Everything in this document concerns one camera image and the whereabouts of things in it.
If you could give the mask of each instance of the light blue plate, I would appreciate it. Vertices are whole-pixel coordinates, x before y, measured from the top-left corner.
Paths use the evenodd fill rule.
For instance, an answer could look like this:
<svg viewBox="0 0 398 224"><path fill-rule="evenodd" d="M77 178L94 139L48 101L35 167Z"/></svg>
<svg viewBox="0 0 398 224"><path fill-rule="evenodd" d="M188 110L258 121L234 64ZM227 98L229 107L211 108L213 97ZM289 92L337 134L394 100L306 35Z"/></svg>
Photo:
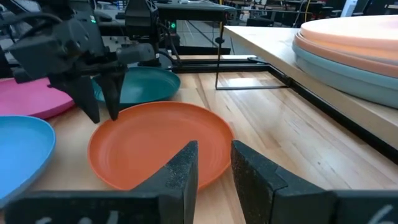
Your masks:
<svg viewBox="0 0 398 224"><path fill-rule="evenodd" d="M311 54L293 44L296 64L320 82L364 100L398 108L398 78L343 65Z"/></svg>
<svg viewBox="0 0 398 224"><path fill-rule="evenodd" d="M0 208L45 169L55 147L54 129L30 116L0 116Z"/></svg>

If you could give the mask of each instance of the orange plate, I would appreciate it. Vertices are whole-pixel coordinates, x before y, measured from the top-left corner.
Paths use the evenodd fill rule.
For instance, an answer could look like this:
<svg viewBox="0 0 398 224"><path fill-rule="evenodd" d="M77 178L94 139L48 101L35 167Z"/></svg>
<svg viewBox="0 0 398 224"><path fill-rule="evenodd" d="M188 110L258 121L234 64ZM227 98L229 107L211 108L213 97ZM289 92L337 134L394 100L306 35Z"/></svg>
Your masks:
<svg viewBox="0 0 398 224"><path fill-rule="evenodd" d="M201 190L231 164L231 128L199 106L155 102L123 110L94 132L88 159L96 175L119 190L130 190L155 174L189 141L198 141Z"/></svg>

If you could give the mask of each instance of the pink plate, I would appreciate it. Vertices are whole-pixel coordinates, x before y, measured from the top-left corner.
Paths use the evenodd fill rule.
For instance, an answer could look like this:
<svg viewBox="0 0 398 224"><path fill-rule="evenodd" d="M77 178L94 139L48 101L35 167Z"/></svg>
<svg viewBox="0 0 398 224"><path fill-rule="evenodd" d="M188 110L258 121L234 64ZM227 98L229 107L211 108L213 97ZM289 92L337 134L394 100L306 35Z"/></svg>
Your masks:
<svg viewBox="0 0 398 224"><path fill-rule="evenodd" d="M73 106L64 92L49 88L46 78L17 84L14 79L0 80L0 115L29 115L46 119Z"/></svg>

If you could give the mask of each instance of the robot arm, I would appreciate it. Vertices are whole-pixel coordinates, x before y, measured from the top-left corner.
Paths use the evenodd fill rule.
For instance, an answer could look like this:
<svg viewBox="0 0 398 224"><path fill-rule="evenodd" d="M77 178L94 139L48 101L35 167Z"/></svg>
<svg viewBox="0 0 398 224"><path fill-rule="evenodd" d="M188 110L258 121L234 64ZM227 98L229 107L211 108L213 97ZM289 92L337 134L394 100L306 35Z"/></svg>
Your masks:
<svg viewBox="0 0 398 224"><path fill-rule="evenodd" d="M117 119L127 64L153 60L155 51L151 44L110 52L103 44L88 0L37 2L43 12L25 12L0 22L2 27L19 21L36 21L31 30L7 49L22 67L14 70L16 81L24 83L48 77L50 87L70 95L98 123L100 113L91 84L93 77L102 88L111 118Z"/></svg>

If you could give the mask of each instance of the wooden table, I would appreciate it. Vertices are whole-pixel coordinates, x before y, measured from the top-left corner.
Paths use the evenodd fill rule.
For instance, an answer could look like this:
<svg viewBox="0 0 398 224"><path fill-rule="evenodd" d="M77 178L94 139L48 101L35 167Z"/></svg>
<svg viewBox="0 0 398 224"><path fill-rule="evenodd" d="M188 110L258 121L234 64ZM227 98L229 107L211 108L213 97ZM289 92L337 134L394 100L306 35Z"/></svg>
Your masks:
<svg viewBox="0 0 398 224"><path fill-rule="evenodd" d="M236 139L320 187L395 189L398 186L395 164L288 88L215 91L212 73L182 74L180 78L182 86L175 101L212 110L229 123ZM267 72L220 75L223 86L277 82ZM102 108L101 120L108 118ZM109 190L87 161L88 141L98 124L93 124L78 108L49 122L57 134L55 154L29 190ZM231 169L197 195L195 224L208 223L245 223Z"/></svg>
<svg viewBox="0 0 398 224"><path fill-rule="evenodd" d="M344 94L311 78L295 64L291 48L298 29L227 26L226 32L349 119L398 149L398 110Z"/></svg>

